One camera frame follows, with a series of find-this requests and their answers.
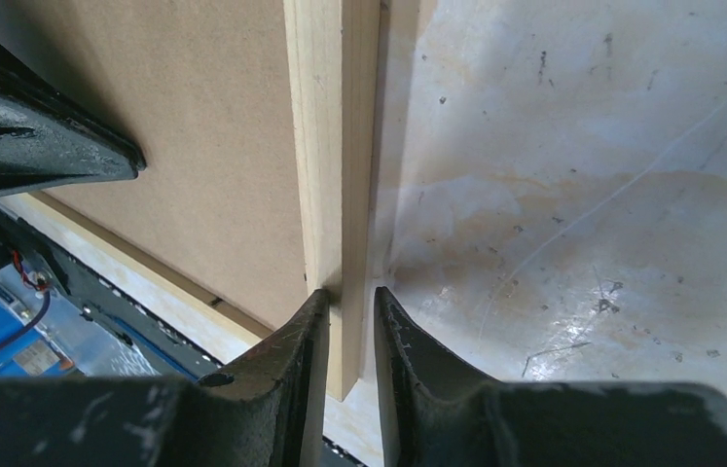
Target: red wire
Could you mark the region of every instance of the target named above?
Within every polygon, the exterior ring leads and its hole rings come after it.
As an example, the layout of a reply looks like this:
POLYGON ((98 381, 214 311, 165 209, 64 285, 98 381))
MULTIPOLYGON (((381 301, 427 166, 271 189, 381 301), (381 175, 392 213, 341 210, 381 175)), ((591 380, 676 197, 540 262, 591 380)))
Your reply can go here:
POLYGON ((19 257, 19 252, 17 250, 14 250, 14 269, 16 269, 21 276, 22 284, 24 284, 25 287, 30 287, 37 292, 42 292, 48 288, 46 284, 34 284, 30 280, 30 278, 25 273, 25 269, 22 267, 21 258, 19 257))

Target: black plastic claw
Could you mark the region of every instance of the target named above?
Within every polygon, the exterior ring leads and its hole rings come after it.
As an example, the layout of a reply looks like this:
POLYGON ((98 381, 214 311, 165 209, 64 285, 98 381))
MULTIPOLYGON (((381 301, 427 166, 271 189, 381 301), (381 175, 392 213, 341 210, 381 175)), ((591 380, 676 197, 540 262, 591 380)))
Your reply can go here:
POLYGON ((328 294, 200 384, 0 378, 0 465, 317 465, 328 294))
POLYGON ((727 465, 727 398, 687 383, 503 383, 426 334, 381 287, 385 465, 727 465))
POLYGON ((0 46, 0 197, 136 178, 139 148, 0 46))

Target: wooden stick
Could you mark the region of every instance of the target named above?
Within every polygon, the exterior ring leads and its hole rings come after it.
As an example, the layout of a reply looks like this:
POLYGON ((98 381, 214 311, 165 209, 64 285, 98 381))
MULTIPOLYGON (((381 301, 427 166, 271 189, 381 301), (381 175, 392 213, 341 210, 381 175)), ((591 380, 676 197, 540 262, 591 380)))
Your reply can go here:
POLYGON ((307 285, 327 288, 328 393, 357 381, 380 2, 284 0, 307 285))

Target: light wood board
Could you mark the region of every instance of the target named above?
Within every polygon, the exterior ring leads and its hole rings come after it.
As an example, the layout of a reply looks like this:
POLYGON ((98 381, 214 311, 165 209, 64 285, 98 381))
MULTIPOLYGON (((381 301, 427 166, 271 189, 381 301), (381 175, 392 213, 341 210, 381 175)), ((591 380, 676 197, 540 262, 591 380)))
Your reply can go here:
POLYGON ((44 194, 0 198, 0 206, 27 221, 116 287, 222 361, 238 357, 270 331, 245 320, 215 297, 131 248, 64 204, 44 194), (222 333, 232 339, 219 339, 222 333))
POLYGON ((361 358, 380 2, 284 5, 307 284, 336 298, 327 389, 343 400, 361 358))

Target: wooden frame edge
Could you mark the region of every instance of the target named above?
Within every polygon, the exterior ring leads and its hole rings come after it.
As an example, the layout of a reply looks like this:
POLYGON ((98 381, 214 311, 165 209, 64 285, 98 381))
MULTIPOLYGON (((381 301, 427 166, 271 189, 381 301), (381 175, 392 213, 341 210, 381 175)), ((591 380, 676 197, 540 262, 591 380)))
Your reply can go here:
POLYGON ((215 295, 192 280, 49 195, 13 195, 0 198, 0 205, 223 362, 272 332, 230 304, 217 303, 215 295), (236 341, 223 340, 224 334, 236 341))

